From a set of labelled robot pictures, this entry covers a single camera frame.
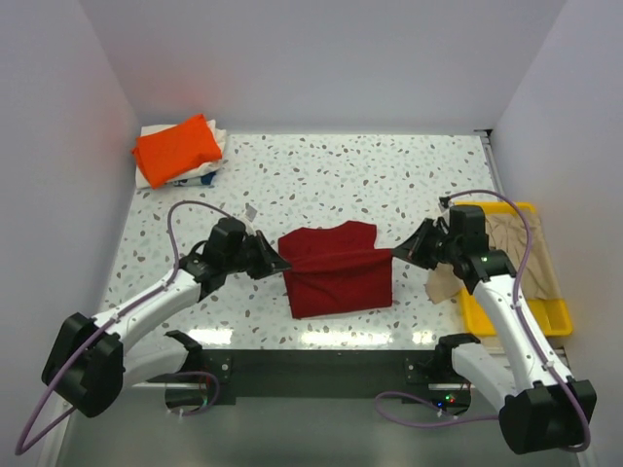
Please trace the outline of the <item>dark red t-shirt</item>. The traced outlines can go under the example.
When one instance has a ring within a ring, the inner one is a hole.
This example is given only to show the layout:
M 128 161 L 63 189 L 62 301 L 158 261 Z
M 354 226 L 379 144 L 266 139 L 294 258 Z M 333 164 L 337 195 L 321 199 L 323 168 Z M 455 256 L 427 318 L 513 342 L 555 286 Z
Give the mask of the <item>dark red t-shirt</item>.
M 392 254 L 375 246 L 377 227 L 347 221 L 282 236 L 278 253 L 290 265 L 284 282 L 295 319 L 392 305 Z

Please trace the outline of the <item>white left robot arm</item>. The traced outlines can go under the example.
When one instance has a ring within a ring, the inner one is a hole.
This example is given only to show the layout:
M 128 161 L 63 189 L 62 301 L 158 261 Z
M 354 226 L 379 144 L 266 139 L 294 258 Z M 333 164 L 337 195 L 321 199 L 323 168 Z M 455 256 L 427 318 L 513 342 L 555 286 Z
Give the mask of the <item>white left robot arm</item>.
M 81 313 L 61 325 L 42 373 L 42 381 L 87 417 L 106 411 L 121 392 L 154 377 L 180 381 L 199 377 L 202 346 L 173 330 L 171 348 L 145 354 L 135 346 L 176 313 L 200 303 L 221 288 L 229 275 L 244 272 L 254 280 L 291 268 L 259 232 L 236 218 L 222 218 L 208 239 L 196 243 L 169 275 L 135 298 L 88 318 Z

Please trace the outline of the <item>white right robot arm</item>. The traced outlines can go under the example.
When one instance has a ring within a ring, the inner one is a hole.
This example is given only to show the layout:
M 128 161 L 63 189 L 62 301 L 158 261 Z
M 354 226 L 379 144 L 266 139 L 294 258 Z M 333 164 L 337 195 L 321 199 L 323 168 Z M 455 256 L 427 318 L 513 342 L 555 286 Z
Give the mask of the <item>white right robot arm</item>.
M 572 375 L 539 329 L 519 273 L 505 252 L 489 245 L 480 206 L 455 205 L 437 219 L 424 219 L 392 254 L 422 269 L 451 266 L 489 316 L 509 363 L 496 362 L 474 335 L 455 334 L 439 339 L 428 370 L 446 382 L 463 377 L 474 384 L 495 408 L 503 439 L 517 454 L 589 447 L 596 391 Z

